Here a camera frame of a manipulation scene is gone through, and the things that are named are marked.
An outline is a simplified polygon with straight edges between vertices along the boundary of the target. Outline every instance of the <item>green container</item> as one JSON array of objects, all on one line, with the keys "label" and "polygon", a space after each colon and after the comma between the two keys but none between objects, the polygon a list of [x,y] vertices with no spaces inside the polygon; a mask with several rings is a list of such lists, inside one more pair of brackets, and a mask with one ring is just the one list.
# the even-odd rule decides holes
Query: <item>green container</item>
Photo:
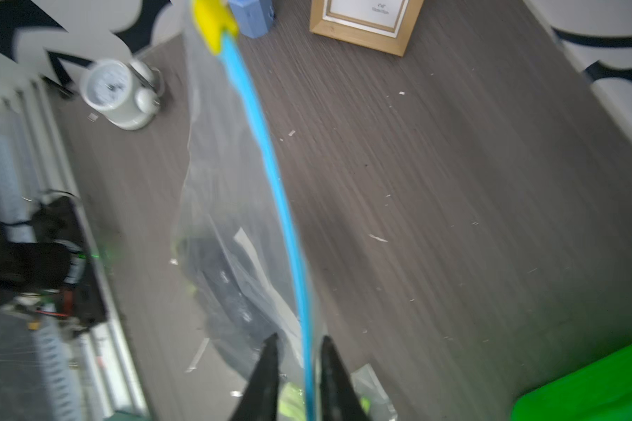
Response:
[{"label": "green container", "polygon": [[522,396],[512,421],[632,421],[632,345]]}]

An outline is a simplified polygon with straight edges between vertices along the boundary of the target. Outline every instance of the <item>picture frame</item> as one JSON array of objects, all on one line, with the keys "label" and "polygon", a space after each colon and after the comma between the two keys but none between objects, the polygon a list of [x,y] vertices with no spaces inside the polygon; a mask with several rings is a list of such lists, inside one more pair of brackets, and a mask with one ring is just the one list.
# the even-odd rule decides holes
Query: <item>picture frame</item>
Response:
[{"label": "picture frame", "polygon": [[424,0],[312,0],[309,30],[398,56]]}]

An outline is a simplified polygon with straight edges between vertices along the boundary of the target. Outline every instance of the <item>plastic bag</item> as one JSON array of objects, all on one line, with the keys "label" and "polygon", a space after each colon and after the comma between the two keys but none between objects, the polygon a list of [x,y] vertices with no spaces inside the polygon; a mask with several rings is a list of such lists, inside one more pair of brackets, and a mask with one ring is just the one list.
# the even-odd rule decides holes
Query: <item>plastic bag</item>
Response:
[{"label": "plastic bag", "polygon": [[370,364],[351,373],[351,384],[356,394],[367,400],[367,416],[371,421],[397,421],[396,407],[379,383],[377,374]]},{"label": "plastic bag", "polygon": [[185,21],[190,163],[176,258],[211,343],[242,377],[252,373],[262,341],[278,332],[282,377],[304,390],[312,420],[314,338],[325,329],[259,100],[233,38],[223,34],[214,56]]}]

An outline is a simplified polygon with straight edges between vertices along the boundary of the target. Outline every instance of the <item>alarm clock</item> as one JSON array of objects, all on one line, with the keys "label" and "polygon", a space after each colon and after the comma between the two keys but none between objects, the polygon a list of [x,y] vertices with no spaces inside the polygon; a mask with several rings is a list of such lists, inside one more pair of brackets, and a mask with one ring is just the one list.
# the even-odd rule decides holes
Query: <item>alarm clock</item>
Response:
[{"label": "alarm clock", "polygon": [[140,129],[160,108],[157,77],[152,70],[157,69],[138,60],[129,64],[114,59],[99,60],[82,76],[82,98],[119,128]]}]

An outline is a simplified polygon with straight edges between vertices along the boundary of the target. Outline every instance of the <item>wall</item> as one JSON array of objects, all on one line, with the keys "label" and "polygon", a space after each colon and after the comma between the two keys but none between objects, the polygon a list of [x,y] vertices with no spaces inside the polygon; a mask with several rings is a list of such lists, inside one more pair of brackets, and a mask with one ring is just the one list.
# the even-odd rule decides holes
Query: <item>wall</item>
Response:
[{"label": "wall", "polygon": [[180,31],[188,0],[0,0],[0,95],[35,74],[69,86],[95,60]]},{"label": "wall", "polygon": [[632,0],[526,0],[632,140]]}]

